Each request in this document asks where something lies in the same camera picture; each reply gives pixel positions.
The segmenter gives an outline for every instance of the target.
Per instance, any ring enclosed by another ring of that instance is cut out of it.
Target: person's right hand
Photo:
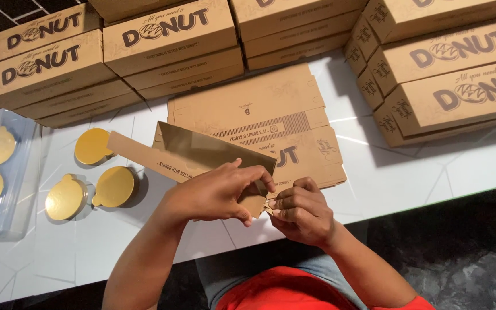
[[[269,206],[274,209],[273,226],[296,242],[329,247],[336,225],[340,225],[310,177],[296,180],[292,188],[280,192]]]

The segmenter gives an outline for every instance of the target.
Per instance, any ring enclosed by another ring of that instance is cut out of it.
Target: kraft paper box
[[[237,45],[227,0],[199,0],[104,29],[105,63],[121,77]]]
[[[193,77],[187,77],[181,80],[165,83],[162,85],[140,89],[138,91],[139,94],[141,94],[141,96],[149,100],[149,99],[155,99],[165,95],[181,93],[186,90],[225,81],[227,79],[237,77],[242,74],[244,74],[244,65],[241,62],[231,67],[217,69],[215,71],[202,73],[199,75],[195,75]]]
[[[102,32],[93,30],[0,62],[0,108],[14,109],[108,81]]]
[[[91,117],[110,112],[112,110],[125,108],[139,102],[143,102],[143,98],[135,92],[130,92],[128,94],[103,100],[101,102],[95,102],[81,108],[44,117],[36,120],[36,123],[39,123],[45,127],[56,129],[70,123],[89,119]]]
[[[476,131],[488,127],[496,126],[496,119],[473,123],[470,125],[457,126],[449,129],[431,131],[421,133],[419,135],[404,137],[401,133],[395,118],[391,114],[391,110],[386,104],[382,104],[374,113],[374,120],[380,132],[384,136],[389,147],[399,147],[407,144],[416,144],[420,142],[438,140],[442,138],[452,137],[465,132]]]
[[[58,11],[0,32],[0,61],[98,28],[101,18],[89,4]]]
[[[365,61],[369,61],[380,45],[380,39],[378,39],[364,15],[361,15],[353,27],[352,38],[361,49]]]
[[[240,47],[236,46],[201,57],[172,63],[169,66],[130,75],[125,77],[124,80],[133,88],[140,90],[242,63],[242,52]]]
[[[380,46],[368,66],[387,96],[397,84],[496,62],[496,19]]]
[[[150,168],[177,182],[185,182],[224,163],[241,158],[239,168],[261,165],[273,175],[277,159],[271,153],[253,151],[215,137],[194,132],[168,123],[158,122],[158,143],[151,148],[115,131],[110,133],[107,148],[133,162]],[[264,211],[267,192],[258,181],[263,193],[241,195],[239,204],[258,218]]]
[[[249,70],[256,70],[283,63],[298,60],[303,57],[309,57],[331,51],[342,47],[346,44],[350,36],[349,32],[327,36],[306,43],[287,47],[282,50],[266,53],[246,60]]]
[[[13,110],[15,113],[34,120],[80,108],[95,102],[125,95],[132,92],[131,88],[121,79],[102,82],[94,86],[56,96],[42,102],[37,102]]]
[[[359,87],[363,98],[373,111],[384,103],[382,92],[378,88],[376,80],[368,68],[357,78],[357,87]]]
[[[351,67],[353,73],[356,76],[360,76],[363,71],[367,68],[367,62],[363,57],[363,51],[359,48],[359,45],[350,39],[346,48],[344,49],[344,55],[346,55],[346,60]]]
[[[154,11],[183,0],[89,0],[89,3],[101,14],[107,23]]]
[[[244,54],[247,58],[280,50],[285,47],[323,38],[353,28],[360,10],[337,15],[311,24],[288,29],[262,38],[244,42]]]
[[[363,15],[385,44],[496,18],[496,0],[371,0]]]
[[[240,38],[248,42],[365,7],[364,0],[231,0]]]
[[[401,84],[384,105],[403,136],[496,119],[496,64]]]
[[[347,180],[325,103],[306,63],[176,97],[168,110],[168,121],[177,126],[277,156],[277,193],[306,176],[321,188]]]

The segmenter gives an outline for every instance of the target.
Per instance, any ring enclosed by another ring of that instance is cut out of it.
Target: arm
[[[224,164],[170,189],[147,223],[120,256],[106,284],[104,310],[156,309],[175,252],[189,220],[238,218],[252,223],[237,203],[243,191],[261,180],[270,192],[274,182],[262,166],[239,169],[241,160]]]
[[[367,307],[399,308],[417,297],[394,268],[334,220],[311,178],[294,182],[270,206],[275,209],[273,226],[288,239],[316,245],[330,255]]]

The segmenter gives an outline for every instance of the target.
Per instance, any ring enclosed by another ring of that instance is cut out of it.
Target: person's left hand
[[[275,183],[263,166],[239,169],[241,162],[239,158],[178,184],[164,195],[156,212],[171,221],[167,224],[237,218],[249,227],[252,215],[238,204],[240,195],[254,186],[256,180],[261,180],[267,190],[274,193]]]

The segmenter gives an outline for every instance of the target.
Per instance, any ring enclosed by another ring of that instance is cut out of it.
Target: dark tiled floor
[[[368,246],[438,310],[496,310],[496,190],[373,219]],[[104,286],[20,299],[0,310],[100,309]],[[174,265],[158,309],[207,309],[193,261]]]

